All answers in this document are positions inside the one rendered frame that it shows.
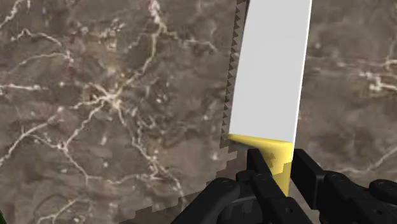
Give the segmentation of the yellow-handled white knife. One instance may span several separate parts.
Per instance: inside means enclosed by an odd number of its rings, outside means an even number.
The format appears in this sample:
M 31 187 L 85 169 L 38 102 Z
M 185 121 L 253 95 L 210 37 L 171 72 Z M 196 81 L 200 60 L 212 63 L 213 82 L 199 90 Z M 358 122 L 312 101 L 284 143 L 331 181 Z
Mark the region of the yellow-handled white knife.
M 253 146 L 284 194 L 296 139 L 312 0 L 250 0 L 227 137 Z

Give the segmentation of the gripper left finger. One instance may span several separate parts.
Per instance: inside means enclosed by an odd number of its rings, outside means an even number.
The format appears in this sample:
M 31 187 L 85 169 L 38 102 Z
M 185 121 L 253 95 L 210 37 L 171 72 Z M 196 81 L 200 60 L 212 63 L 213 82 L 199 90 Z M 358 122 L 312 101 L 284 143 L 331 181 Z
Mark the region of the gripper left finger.
M 258 149 L 235 179 L 216 178 L 171 224 L 313 224 L 295 199 L 285 196 Z

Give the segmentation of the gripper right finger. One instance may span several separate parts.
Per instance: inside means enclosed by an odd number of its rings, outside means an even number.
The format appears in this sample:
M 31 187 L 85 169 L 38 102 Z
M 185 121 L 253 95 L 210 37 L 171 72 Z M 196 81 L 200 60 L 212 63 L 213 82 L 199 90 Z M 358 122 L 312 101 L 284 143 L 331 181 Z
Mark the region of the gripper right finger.
M 321 224 L 397 224 L 397 183 L 373 180 L 363 187 L 346 175 L 322 169 L 295 149 L 291 179 Z

